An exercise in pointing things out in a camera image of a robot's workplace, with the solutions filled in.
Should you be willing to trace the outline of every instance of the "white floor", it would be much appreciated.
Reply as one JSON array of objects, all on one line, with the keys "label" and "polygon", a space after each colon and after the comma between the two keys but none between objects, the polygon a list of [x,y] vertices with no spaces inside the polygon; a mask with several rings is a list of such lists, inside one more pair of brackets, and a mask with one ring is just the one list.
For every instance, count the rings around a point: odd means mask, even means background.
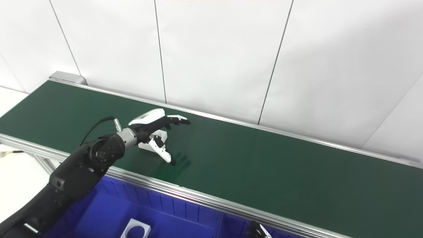
[{"label": "white floor", "polygon": [[[0,87],[0,116],[27,96]],[[0,151],[15,150],[0,144]],[[0,158],[0,222],[33,198],[48,182],[49,175],[31,156],[9,154]]]}]

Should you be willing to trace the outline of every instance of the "black cable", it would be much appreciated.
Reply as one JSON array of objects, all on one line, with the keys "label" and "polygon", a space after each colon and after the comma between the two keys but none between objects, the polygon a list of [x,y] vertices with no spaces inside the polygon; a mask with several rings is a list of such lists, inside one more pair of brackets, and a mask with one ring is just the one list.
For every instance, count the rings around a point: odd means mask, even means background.
[{"label": "black cable", "polygon": [[103,122],[106,122],[106,121],[112,121],[112,120],[114,120],[115,119],[115,117],[114,116],[108,116],[108,117],[105,117],[105,118],[103,118],[103,119],[101,119],[101,120],[99,120],[96,124],[94,124],[89,130],[88,130],[88,132],[87,132],[87,134],[84,136],[84,139],[82,139],[82,141],[81,141],[81,143],[80,143],[80,145],[79,146],[81,146],[83,143],[84,143],[84,141],[85,141],[85,139],[88,137],[88,135],[91,133],[91,131],[92,130],[94,130],[94,128],[96,128],[96,126],[98,126],[99,124],[101,124],[101,123],[103,123]]}]

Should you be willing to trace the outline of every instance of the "green conveyor belt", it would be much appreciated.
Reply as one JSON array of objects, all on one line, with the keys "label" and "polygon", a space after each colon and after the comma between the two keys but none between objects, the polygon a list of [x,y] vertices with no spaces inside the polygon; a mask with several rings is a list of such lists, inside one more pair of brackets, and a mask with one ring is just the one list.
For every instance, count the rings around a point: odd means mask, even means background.
[{"label": "green conveyor belt", "polygon": [[[72,152],[106,116],[157,108],[47,81],[0,119],[0,133]],[[190,119],[166,142],[179,163],[132,148],[115,166],[355,238],[423,237],[423,170],[259,129]],[[114,133],[112,122],[91,134]]]}]

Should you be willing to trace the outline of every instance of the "robotic hand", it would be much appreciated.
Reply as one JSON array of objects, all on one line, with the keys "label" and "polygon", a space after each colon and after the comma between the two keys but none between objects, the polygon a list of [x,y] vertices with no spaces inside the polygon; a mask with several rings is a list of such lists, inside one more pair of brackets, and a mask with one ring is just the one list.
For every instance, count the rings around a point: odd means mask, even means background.
[{"label": "robotic hand", "polygon": [[248,238],[272,238],[269,232],[258,222],[251,221],[247,227]]},{"label": "robotic hand", "polygon": [[124,156],[125,150],[134,145],[155,144],[156,152],[168,163],[175,164],[164,144],[152,136],[162,127],[170,129],[170,124],[191,123],[183,116],[166,116],[163,109],[154,109],[132,120],[128,127],[116,134],[80,145],[50,175],[44,189],[0,223],[0,238],[39,238],[44,235],[69,206],[88,194],[110,166]]},{"label": "robotic hand", "polygon": [[161,124],[167,123],[164,127],[167,129],[172,129],[170,127],[170,123],[179,125],[179,124],[191,124],[191,122],[183,116],[180,115],[165,115],[165,111],[161,108],[151,110],[129,123],[129,128],[133,128],[133,130],[143,130],[149,133],[149,136],[146,138],[141,138],[140,142],[149,144],[153,150],[160,155],[166,162],[175,165],[176,160],[171,157],[171,155],[167,152],[165,144],[162,142],[162,138],[160,136],[154,135],[153,133],[160,127]]}]

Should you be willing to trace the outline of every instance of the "metal frame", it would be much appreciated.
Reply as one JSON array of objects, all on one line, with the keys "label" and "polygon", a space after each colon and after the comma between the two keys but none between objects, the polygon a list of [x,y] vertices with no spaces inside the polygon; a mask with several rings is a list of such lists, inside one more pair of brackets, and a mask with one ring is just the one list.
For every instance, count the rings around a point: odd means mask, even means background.
[{"label": "metal frame", "polygon": [[[360,149],[355,149],[352,147],[347,147],[347,146],[343,146],[343,145],[339,145],[339,144],[335,144],[335,143],[331,143],[331,142],[327,142],[327,141],[322,141],[322,140],[318,140],[318,139],[313,139],[313,138],[309,138],[309,137],[305,137],[305,136],[300,136],[297,134],[293,134],[293,133],[288,133],[288,132],[284,132],[281,130],[276,130],[276,129],[272,129],[269,127],[264,127],[264,126],[260,126],[260,125],[254,125],[251,123],[247,123],[247,122],[241,122],[241,121],[237,121],[237,120],[233,120],[233,119],[229,119],[229,118],[225,118],[225,117],[221,117],[221,116],[216,116],[213,114],[208,114],[208,113],[203,113],[203,112],[199,112],[199,111],[195,111],[195,110],[191,110],[191,109],[187,109],[187,108],[182,108],[182,107],[178,107],[178,106],[173,106],[173,105],[169,105],[169,104],[165,104],[162,102],[155,102],[152,100],[147,100],[147,99],[142,99],[142,98],[138,98],[138,97],[134,97],[134,96],[129,96],[129,95],[125,95],[125,94],[121,94],[121,93],[116,93],[113,91],[108,91],[108,90],[104,90],[104,89],[98,89],[98,88],[94,88],[88,85],[82,85],[82,84],[77,84],[75,82],[69,82],[68,80],[56,80],[60,83],[64,83],[64,84],[69,84],[71,86],[75,86],[75,87],[80,87],[83,89],[88,89],[88,90],[92,90],[92,91],[97,91],[97,92],[102,92],[102,93],[106,93],[106,94],[111,94],[111,95],[115,95],[115,96],[119,96],[119,97],[124,97],[124,98],[128,98],[128,99],[132,99],[132,100],[136,100],[136,101],[141,101],[141,102],[146,102],[146,103],[150,103],[153,105],[157,105],[159,107],[164,107],[164,108],[171,108],[171,109],[176,109],[179,111],[184,111],[187,113],[192,113],[192,114],[196,114],[199,116],[204,116],[204,117],[208,117],[211,119],[215,119],[215,120],[220,120],[220,121],[224,121],[224,122],[228,122],[228,123],[234,123],[237,125],[242,125],[242,126],[246,126],[246,127],[251,127],[251,128],[255,128],[255,129],[259,129],[259,130],[264,130],[264,131],[268,131],[268,132],[272,132],[272,133],[276,133],[276,134],[280,134],[283,136],[290,136],[293,138],[297,138],[297,139],[301,139],[301,140],[305,140],[305,141],[309,141],[309,142],[313,142],[313,143],[318,143],[318,144],[322,144],[325,146],[329,146],[329,147],[333,147],[336,149],[342,149],[342,150],[346,150],[346,151],[350,151],[350,152],[354,152],[354,153],[359,153],[362,155],[367,155],[367,156],[371,156],[374,158],[379,158],[379,159],[383,159],[383,160],[387,160],[387,161],[391,161],[391,162],[395,162],[395,163],[400,163],[400,164],[404,164],[404,165],[408,165],[408,166],[413,166],[413,167],[417,167],[417,168],[421,168],[423,169],[423,164],[415,162],[415,161],[409,161],[406,159],[398,159],[398,158],[394,158],[394,157],[390,157],[390,156],[385,156],[385,155],[380,155],[380,154],[376,154],[376,153],[372,153],[372,152],[368,152],[365,150],[360,150]],[[35,143],[31,143],[28,141],[24,141],[21,140],[19,138],[14,138],[11,136],[7,136],[7,135],[3,135],[0,134],[0,142],[4,143],[6,145],[9,145],[11,147],[15,147],[18,149],[22,149],[28,153],[30,153],[32,156],[34,156],[36,158],[36,160],[41,164],[41,166],[43,166],[43,168],[48,172],[51,173],[54,170],[54,166],[51,164],[50,159],[51,160],[55,160],[58,162],[63,162],[68,156],[68,153],[62,152],[62,151],[58,151],[52,148],[48,148],[48,147],[44,147],[42,145],[38,145]],[[299,221],[295,221],[289,218],[285,218],[285,217],[281,217],[281,216],[277,216],[275,214],[271,214],[268,212],[264,212],[261,210],[257,210],[251,207],[247,207],[235,202],[231,202],[225,199],[221,199],[215,196],[211,196],[208,194],[204,194],[201,192],[197,192],[188,188],[183,188],[180,187],[178,185],[172,184],[172,183],[168,183],[165,181],[161,181],[152,177],[146,177],[146,176],[142,176],[139,174],[135,174],[132,172],[129,172],[127,170],[118,168],[118,167],[114,167],[112,166],[109,171],[106,174],[109,177],[113,177],[128,183],[131,183],[135,186],[139,186],[139,187],[144,187],[153,191],[157,191],[166,195],[170,195],[188,202],[193,202],[202,206],[206,206],[209,208],[213,208],[213,209],[217,209],[220,210],[222,212],[225,213],[229,213],[229,214],[233,214],[236,216],[240,216],[246,219],[253,219],[253,220],[257,220],[260,223],[263,224],[267,224],[271,227],[277,228],[277,229],[281,229],[281,230],[285,230],[287,232],[291,232],[294,234],[298,234],[301,236],[304,236],[306,238],[349,238],[348,236],[342,235],[342,234],[338,234],[335,232],[331,232],[319,227],[315,227],[309,224],[305,224]]]},{"label": "metal frame", "polygon": [[[42,161],[42,163],[49,159],[55,160],[57,162],[63,162],[70,155],[69,153],[51,149],[4,134],[0,134],[0,142],[4,143],[5,145],[24,150],[30,155],[36,155],[36,158],[41,158],[40,160],[37,159],[37,161]],[[106,175],[127,183],[131,183],[138,187],[150,189],[188,202],[220,210],[235,216],[256,220],[262,224],[266,224],[293,234],[301,235],[306,238],[350,238],[346,235],[328,231],[282,216],[277,216],[275,214],[264,212],[188,188],[180,187],[176,184],[132,173],[115,166],[110,167]]]}]

